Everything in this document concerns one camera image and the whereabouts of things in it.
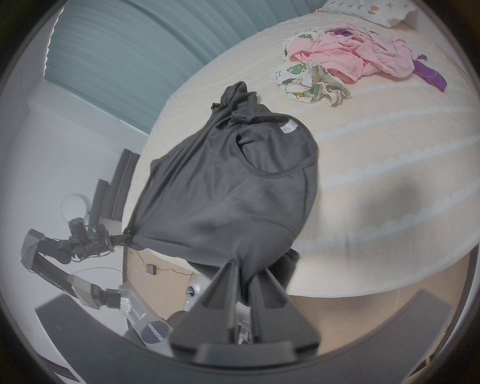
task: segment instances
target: curtain fold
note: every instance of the curtain fold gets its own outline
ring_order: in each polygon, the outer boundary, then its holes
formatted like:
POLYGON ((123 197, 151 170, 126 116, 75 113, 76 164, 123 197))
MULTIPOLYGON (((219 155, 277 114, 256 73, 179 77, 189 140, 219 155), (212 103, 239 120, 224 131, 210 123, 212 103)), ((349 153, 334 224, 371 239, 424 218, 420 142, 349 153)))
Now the curtain fold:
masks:
POLYGON ((166 100, 222 52, 325 0, 70 0, 45 79, 149 133, 166 100))

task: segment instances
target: mattress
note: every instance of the mattress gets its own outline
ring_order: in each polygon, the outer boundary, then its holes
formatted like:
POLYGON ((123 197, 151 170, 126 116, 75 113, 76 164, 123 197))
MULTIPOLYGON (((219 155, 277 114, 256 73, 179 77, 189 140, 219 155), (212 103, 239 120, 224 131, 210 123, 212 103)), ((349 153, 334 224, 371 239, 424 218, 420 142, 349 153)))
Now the mattress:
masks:
POLYGON ((400 288, 447 268, 479 243, 480 104, 474 91, 440 48, 405 24, 387 29, 325 12, 242 41, 170 97, 137 163, 123 227, 152 160, 202 128, 212 103, 240 80, 272 111, 301 120, 319 146, 318 193, 293 244, 300 260, 289 294, 346 297, 400 288), (282 40, 348 23, 410 43, 444 76, 445 93, 416 75, 373 75, 349 84, 352 97, 337 107, 287 100, 270 78, 282 62, 282 40))

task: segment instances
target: pink shirt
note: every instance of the pink shirt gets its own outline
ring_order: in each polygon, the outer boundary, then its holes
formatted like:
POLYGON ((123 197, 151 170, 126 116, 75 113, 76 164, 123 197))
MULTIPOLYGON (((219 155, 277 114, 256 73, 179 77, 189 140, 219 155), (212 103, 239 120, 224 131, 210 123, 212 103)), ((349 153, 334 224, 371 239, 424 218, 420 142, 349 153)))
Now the pink shirt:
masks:
POLYGON ((289 54, 291 61, 315 61, 347 82, 378 72, 405 78, 414 70, 413 60, 417 56, 403 40, 387 40, 350 24, 327 28, 322 40, 297 38, 290 45, 289 54), (338 29, 352 35, 335 35, 338 29))

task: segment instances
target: blue circular sticker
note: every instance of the blue circular sticker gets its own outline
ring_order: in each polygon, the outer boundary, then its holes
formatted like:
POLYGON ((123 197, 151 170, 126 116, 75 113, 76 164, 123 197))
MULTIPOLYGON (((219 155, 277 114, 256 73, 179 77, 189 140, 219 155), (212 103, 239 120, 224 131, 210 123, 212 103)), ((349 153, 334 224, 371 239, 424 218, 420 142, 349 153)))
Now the blue circular sticker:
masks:
POLYGON ((147 344, 155 344, 168 336, 168 325, 163 321, 154 321, 142 331, 142 340, 147 344))

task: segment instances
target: floral pillow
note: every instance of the floral pillow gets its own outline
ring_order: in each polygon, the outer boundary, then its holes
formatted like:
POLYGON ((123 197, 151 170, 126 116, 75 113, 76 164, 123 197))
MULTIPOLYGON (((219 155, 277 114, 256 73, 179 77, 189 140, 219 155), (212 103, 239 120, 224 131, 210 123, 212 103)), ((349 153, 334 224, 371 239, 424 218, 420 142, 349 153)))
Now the floral pillow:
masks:
POLYGON ((416 9, 408 0, 327 0, 318 11, 343 13, 393 27, 416 9))

